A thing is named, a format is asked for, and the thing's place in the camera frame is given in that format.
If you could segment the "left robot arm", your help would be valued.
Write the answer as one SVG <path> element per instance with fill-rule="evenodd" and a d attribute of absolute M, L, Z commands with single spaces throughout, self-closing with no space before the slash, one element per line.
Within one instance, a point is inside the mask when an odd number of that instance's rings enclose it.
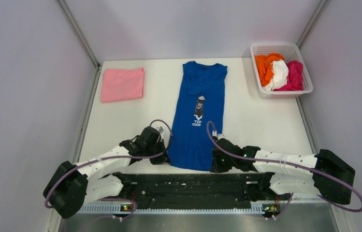
<path fill-rule="evenodd" d="M 59 165 L 43 191 L 46 208 L 63 219 L 75 215 L 85 204 L 107 197 L 124 200 L 131 184 L 118 170 L 141 160 L 160 164 L 167 148 L 162 127 L 147 126 L 133 139 L 124 140 L 108 152 L 87 161 Z"/>

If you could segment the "blue t shirt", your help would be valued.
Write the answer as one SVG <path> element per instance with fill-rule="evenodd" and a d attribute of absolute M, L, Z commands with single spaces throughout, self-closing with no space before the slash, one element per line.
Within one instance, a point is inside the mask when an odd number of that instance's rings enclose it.
<path fill-rule="evenodd" d="M 206 125 L 212 121 L 219 133 L 223 128 L 225 79 L 228 67 L 219 63 L 183 64 L 183 77 L 177 100 L 168 150 L 171 165 L 182 169 L 209 171 L 212 165 L 211 142 Z"/>

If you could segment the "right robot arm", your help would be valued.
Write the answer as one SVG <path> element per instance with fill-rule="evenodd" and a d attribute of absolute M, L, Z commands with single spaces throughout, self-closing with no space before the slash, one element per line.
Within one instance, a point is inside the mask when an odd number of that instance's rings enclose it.
<path fill-rule="evenodd" d="M 311 155 L 272 152 L 257 146 L 240 148 L 225 138 L 213 142 L 210 171 L 225 173 L 231 168 L 263 173 L 255 186 L 265 199 L 288 193 L 319 195 L 341 205 L 351 202 L 355 170 L 327 149 Z"/>

